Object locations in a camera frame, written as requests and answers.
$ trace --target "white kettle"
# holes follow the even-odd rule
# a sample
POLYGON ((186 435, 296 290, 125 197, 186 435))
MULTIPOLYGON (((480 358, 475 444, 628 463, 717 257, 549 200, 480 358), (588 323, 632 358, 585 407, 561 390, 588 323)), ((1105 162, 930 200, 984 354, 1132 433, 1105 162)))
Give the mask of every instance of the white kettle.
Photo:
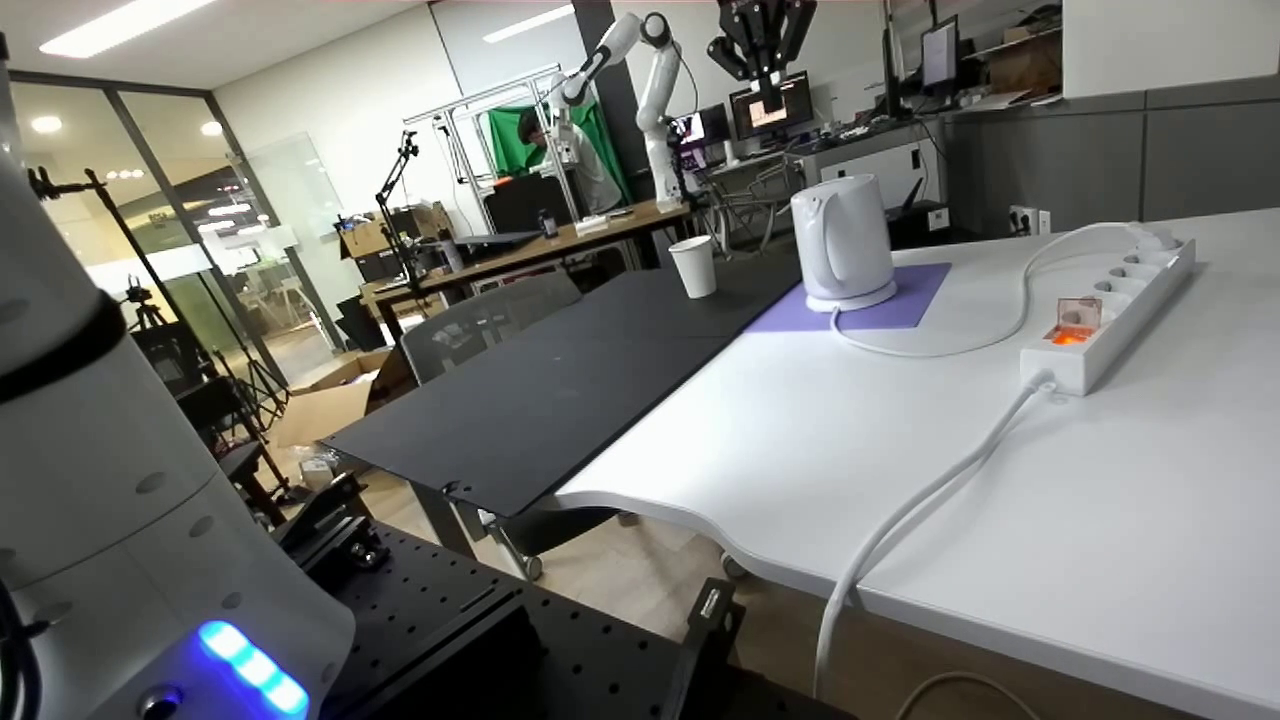
POLYGON ((875 177, 842 177, 794 197, 812 310, 854 310, 896 290, 875 177))

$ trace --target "white cup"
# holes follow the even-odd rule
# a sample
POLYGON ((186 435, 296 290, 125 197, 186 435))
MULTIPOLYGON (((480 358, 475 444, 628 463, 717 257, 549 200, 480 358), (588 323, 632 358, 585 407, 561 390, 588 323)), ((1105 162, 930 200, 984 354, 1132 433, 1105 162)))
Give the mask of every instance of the white cup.
POLYGON ((717 239, 713 235, 687 235, 669 248, 685 285, 687 300, 704 300, 717 290, 717 239))

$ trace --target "floor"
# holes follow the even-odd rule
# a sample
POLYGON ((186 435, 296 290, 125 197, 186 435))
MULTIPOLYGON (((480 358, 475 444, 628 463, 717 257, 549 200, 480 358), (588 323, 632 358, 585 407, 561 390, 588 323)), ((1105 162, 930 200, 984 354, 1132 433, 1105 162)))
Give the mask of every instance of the floor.
MULTIPOLYGON (((416 496, 372 471, 364 492, 372 516, 411 535, 431 540, 431 529, 416 496)), ((510 569, 493 540, 475 542, 475 557, 493 569, 510 569)), ((687 605, 704 575, 725 575, 720 548, 663 524, 607 519, 588 535, 561 542, 544 557, 544 586, 593 605, 607 614, 639 622, 658 637, 679 639, 687 605)), ((764 578, 742 578, 737 599, 748 609, 737 639, 737 662, 807 691, 812 637, 821 622, 821 599, 764 578)), ((1053 674, 993 652, 965 646, 905 622, 846 614, 835 637, 833 691, 829 700, 861 720, 894 720, 911 688, 938 670, 975 670, 1018 694, 1024 694, 1044 720, 1176 720, 1179 711, 1115 694, 1069 674, 1053 674)), ((1020 711, 967 685, 944 685, 911 720, 1018 720, 1020 711)))

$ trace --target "white power strip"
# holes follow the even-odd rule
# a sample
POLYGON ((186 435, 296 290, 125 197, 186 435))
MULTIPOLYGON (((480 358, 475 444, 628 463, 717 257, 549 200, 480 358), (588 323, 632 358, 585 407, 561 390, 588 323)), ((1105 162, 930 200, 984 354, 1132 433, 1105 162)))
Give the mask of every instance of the white power strip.
POLYGON ((1020 354, 1024 380, 1053 371, 1069 390, 1094 390, 1176 300, 1197 272, 1197 245, 1171 239, 1123 257, 1079 297, 1061 297, 1058 323, 1020 354))

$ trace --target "person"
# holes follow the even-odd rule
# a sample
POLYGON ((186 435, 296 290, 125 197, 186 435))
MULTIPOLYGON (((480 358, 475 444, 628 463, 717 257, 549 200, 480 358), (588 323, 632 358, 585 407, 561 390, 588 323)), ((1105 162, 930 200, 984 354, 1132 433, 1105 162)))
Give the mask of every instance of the person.
MULTIPOLYGON (((531 106, 521 112, 521 139, 531 143, 531 149, 549 149, 544 126, 542 126, 531 106)), ((624 191, 612 178, 612 172, 606 167, 606 160, 593 149, 593 139, 577 124, 570 124, 553 139, 556 139, 561 162, 570 172, 570 184, 573 184, 573 191, 580 200, 580 212, 585 215, 612 212, 624 200, 624 191)))

